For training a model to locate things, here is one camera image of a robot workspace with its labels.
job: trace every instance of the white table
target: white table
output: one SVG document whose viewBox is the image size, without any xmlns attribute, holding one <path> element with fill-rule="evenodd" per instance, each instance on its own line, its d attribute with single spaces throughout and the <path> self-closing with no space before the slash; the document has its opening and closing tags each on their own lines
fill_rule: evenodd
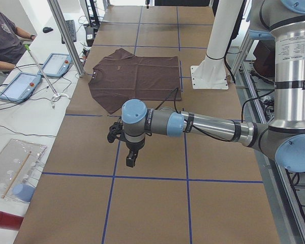
<svg viewBox="0 0 305 244">
<path fill-rule="evenodd" d="M 81 24 L 78 23 L 78 19 L 82 16 L 79 14 L 65 14 L 65 19 L 74 19 L 76 29 L 78 29 Z M 49 54 L 51 53 L 68 53 L 68 50 L 64 44 L 61 43 L 61 35 L 54 18 L 52 17 L 47 25 L 54 30 L 49 33 L 39 33 L 36 39 L 32 42 L 30 49 L 33 55 L 37 58 L 39 63 L 43 63 Z M 82 44 L 85 44 L 85 30 L 84 27 L 80 27 L 77 32 L 77 42 L 74 43 L 77 52 L 80 54 L 83 48 Z M 30 54 L 26 52 L 21 60 L 18 62 L 17 66 L 34 64 L 33 59 Z M 37 74 L 38 68 L 36 66 L 32 67 L 22 67 L 20 68 L 23 72 Z M 12 71 L 4 84 L 8 84 L 20 71 L 18 69 Z M 60 79 L 53 86 L 58 93 L 62 93 L 64 89 L 70 85 L 64 93 L 72 96 L 74 89 L 78 81 L 78 73 L 74 66 L 64 75 L 65 79 Z M 45 79 L 42 79 L 42 83 L 36 88 L 35 92 L 48 86 Z M 48 98 L 51 99 L 53 96 L 53 91 L 51 88 L 44 89 L 39 93 L 33 95 L 31 99 L 38 98 Z M 59 101 L 55 103 L 55 109 L 52 108 L 50 101 L 48 100 L 27 100 L 26 102 L 14 106 L 12 108 L 0 110 L 0 125 L 5 126 L 13 131 L 22 132 L 24 134 L 41 134 L 41 135 L 57 135 L 62 120 L 64 118 L 66 107 L 68 106 L 70 100 L 66 97 L 60 98 Z M 6 104 L 6 102 L 0 100 L 0 104 Z M 0 108 L 10 107 L 14 104 L 2 105 Z M 47 150 L 44 153 L 41 161 L 46 162 L 48 155 L 52 149 L 55 138 L 54 137 L 39 137 L 39 136 L 24 136 L 16 135 L 5 128 L 0 127 L 0 152 L 5 147 L 5 145 L 10 141 L 10 139 L 19 139 L 23 141 L 38 143 L 47 146 Z M 0 199 L 0 210 L 6 211 L 11 214 L 23 216 L 28 208 L 28 204 L 19 203 L 11 200 Z M 3 230 L 0 229 L 0 244 L 13 243 L 17 231 Z"/>
</svg>

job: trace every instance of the blue and white device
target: blue and white device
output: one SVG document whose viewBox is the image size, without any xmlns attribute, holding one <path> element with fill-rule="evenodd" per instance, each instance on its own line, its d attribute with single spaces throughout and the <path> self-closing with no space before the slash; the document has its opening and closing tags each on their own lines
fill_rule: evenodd
<svg viewBox="0 0 305 244">
<path fill-rule="evenodd" d="M 29 73 L 19 73 L 0 93 L 0 99 L 14 103 L 27 100 L 41 83 L 42 76 Z"/>
<path fill-rule="evenodd" d="M 68 54 L 51 53 L 50 56 L 43 63 L 42 69 L 48 77 L 60 78 L 69 69 L 72 59 Z"/>
</svg>

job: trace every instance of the white sticker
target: white sticker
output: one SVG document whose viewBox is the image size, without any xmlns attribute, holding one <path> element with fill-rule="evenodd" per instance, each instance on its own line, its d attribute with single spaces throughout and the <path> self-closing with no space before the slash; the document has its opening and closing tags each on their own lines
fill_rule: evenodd
<svg viewBox="0 0 305 244">
<path fill-rule="evenodd" d="M 276 64 L 305 60 L 305 35 L 276 42 Z"/>
</svg>

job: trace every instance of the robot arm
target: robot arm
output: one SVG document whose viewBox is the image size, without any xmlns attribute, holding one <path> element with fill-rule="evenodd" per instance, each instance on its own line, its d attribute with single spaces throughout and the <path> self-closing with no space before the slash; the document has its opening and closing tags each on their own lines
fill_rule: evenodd
<svg viewBox="0 0 305 244">
<path fill-rule="evenodd" d="M 266 32 L 276 41 L 275 117 L 269 125 L 238 123 L 185 111 L 176 113 L 170 109 L 147 109 L 143 102 L 129 100 L 122 107 L 123 122 L 114 123 L 108 135 L 109 142 L 115 139 L 126 142 L 130 150 L 127 165 L 135 166 L 146 134 L 180 136 L 185 132 L 240 142 L 290 171 L 304 172 L 305 0 L 253 0 L 250 36 L 261 38 Z"/>
</svg>

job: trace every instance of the white mounting plate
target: white mounting plate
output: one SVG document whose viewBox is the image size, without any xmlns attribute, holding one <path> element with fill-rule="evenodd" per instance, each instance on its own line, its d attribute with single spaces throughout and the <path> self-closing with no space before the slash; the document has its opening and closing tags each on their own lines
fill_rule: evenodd
<svg viewBox="0 0 305 244">
<path fill-rule="evenodd" d="M 217 80 L 216 82 L 207 82 L 201 77 L 195 77 L 193 73 L 199 66 L 191 66 L 191 81 L 193 89 L 222 89 L 227 90 L 228 84 L 226 79 L 226 74 L 224 75 L 224 79 Z"/>
</svg>

